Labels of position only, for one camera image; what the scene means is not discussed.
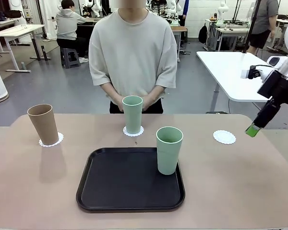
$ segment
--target green cup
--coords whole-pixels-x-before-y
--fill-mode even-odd
[[[128,96],[123,99],[126,129],[130,134],[141,130],[143,99],[138,96]]]
[[[163,127],[156,132],[158,170],[164,175],[175,172],[183,133],[175,127]]]

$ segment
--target tan cup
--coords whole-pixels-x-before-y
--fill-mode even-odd
[[[58,142],[58,130],[50,104],[38,104],[28,109],[28,115],[44,145]]]

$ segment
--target stool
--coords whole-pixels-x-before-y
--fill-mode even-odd
[[[62,66],[65,65],[66,69],[69,69],[73,65],[80,66],[79,57],[75,49],[60,47],[60,52]]]

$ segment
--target coaster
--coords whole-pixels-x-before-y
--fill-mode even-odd
[[[226,145],[230,145],[236,142],[235,135],[225,130],[218,130],[214,132],[213,137],[216,141]]]
[[[44,145],[44,144],[42,143],[42,140],[39,140],[39,144],[40,144],[41,146],[43,146],[43,147],[55,146],[55,145],[59,144],[59,143],[63,140],[63,138],[64,138],[64,135],[61,134],[61,133],[59,133],[59,132],[58,132],[58,136],[59,136],[58,142],[57,142],[57,143],[54,143],[53,145]]]
[[[143,126],[141,126],[140,132],[138,132],[136,134],[127,133],[127,128],[126,127],[123,128],[123,133],[129,137],[137,137],[137,136],[141,135],[143,132],[144,132]]]

